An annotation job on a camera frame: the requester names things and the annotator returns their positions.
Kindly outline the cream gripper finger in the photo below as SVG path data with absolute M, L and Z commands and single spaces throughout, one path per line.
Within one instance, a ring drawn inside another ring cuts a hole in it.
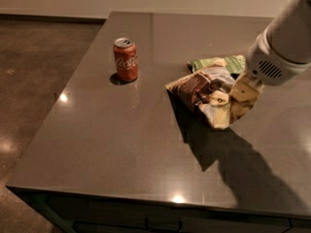
M 209 125 L 214 129 L 226 129 L 230 123 L 230 103 L 222 99 L 212 100 L 199 106 Z

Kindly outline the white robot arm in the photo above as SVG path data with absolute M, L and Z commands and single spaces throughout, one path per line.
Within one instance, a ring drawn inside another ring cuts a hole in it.
M 226 129 L 251 110 L 267 85 L 281 85 L 311 64 L 311 0 L 292 0 L 251 45 L 245 69 L 229 92 L 214 91 L 199 110 Z

